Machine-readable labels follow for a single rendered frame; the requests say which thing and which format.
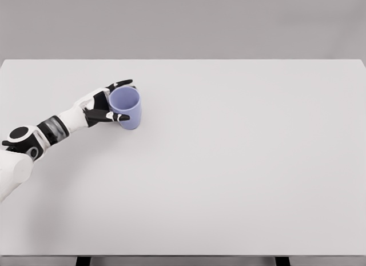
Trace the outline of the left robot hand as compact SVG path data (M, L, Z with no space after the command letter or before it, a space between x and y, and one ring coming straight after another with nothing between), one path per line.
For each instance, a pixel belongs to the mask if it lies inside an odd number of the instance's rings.
M86 121L86 126L90 128L99 122L129 121L129 115L111 110L109 97L117 88L131 86L132 82L132 79L119 81L107 87L98 88L80 98L74 106L81 109L82 118Z

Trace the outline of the lavender plastic cup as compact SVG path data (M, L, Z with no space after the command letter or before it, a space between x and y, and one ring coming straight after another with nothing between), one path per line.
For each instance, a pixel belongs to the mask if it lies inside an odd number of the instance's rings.
M109 96L109 105L114 113L125 114L129 120L120 121L120 125L127 130L137 128L141 120L141 96L137 89L122 86L112 91Z

